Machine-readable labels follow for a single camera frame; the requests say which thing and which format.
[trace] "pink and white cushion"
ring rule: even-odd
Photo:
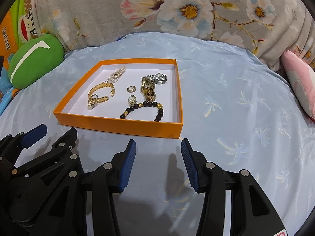
[[[304,111],[315,119],[315,72],[291,51],[281,55],[292,89]]]

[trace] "gray blanket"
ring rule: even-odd
[[[32,0],[32,6],[37,33],[55,34],[67,50],[160,31],[247,48],[274,71],[288,48],[315,66],[314,20],[301,0]]]

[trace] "light blue bed sheet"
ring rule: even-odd
[[[140,33],[74,51],[22,90],[0,117],[0,139],[47,125],[47,136],[24,150],[16,165],[50,150],[69,129],[52,112],[92,66],[100,60],[131,57],[177,60],[184,114],[181,139],[188,138],[194,150],[224,170],[248,169],[293,236],[315,205],[314,123],[284,79],[249,51],[225,43]],[[204,195],[190,186],[181,139],[78,129],[74,152],[88,172],[124,151],[131,138],[137,143],[137,155],[129,185],[114,196],[122,236],[195,235]],[[90,205],[88,231],[93,234]]]

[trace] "braided gold bracelet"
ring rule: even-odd
[[[89,91],[89,98],[88,98],[88,110],[92,110],[96,104],[98,103],[103,103],[105,101],[107,101],[109,98],[108,96],[104,96],[101,98],[92,98],[93,93],[101,88],[105,88],[105,87],[110,87],[112,88],[111,90],[111,96],[113,97],[115,95],[115,88],[114,88],[114,84],[109,83],[109,82],[102,82],[101,84],[96,85],[95,87],[93,87],[90,91]]]

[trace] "green pillow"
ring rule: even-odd
[[[44,34],[18,49],[9,64],[9,80],[17,89],[26,88],[60,65],[62,60],[61,43],[51,34]]]

